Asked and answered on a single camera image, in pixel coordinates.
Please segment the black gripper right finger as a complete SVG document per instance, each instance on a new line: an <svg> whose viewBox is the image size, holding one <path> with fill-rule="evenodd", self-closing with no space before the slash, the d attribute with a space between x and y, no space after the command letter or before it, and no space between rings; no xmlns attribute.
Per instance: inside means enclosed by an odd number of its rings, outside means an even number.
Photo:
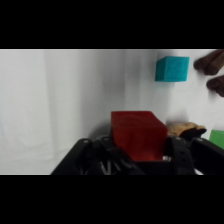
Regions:
<svg viewBox="0 0 224 224"><path fill-rule="evenodd" d="M171 158L176 175L224 175L224 150L203 138L186 142L180 137L168 137L164 155Z"/></svg>

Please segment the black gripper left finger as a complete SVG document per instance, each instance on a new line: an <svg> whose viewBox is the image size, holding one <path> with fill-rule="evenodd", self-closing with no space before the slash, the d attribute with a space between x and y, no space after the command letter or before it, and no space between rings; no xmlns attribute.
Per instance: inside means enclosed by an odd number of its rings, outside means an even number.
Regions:
<svg viewBox="0 0 224 224"><path fill-rule="evenodd" d="M52 175L145 175L111 137L78 140Z"/></svg>

